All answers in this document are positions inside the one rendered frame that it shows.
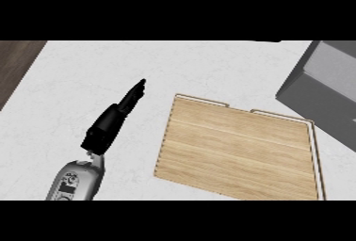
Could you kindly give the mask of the pale wooden tray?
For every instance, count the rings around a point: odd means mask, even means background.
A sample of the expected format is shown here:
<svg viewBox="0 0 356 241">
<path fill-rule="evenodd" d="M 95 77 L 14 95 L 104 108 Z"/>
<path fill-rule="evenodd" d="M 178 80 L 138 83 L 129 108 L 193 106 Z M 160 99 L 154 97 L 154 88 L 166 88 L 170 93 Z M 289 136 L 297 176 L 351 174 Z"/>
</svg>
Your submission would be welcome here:
<svg viewBox="0 0 356 241">
<path fill-rule="evenodd" d="M 315 122 L 179 93 L 154 176 L 238 200 L 324 201 Z"/>
</svg>

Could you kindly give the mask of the grey box appliance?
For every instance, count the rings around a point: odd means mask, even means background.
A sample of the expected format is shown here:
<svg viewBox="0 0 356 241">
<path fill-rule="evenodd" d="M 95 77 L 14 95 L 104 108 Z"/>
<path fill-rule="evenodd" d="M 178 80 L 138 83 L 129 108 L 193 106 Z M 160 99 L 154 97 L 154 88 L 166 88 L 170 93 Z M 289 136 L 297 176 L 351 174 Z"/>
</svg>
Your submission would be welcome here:
<svg viewBox="0 0 356 241">
<path fill-rule="evenodd" d="M 275 94 L 356 152 L 356 40 L 314 40 Z"/>
</svg>

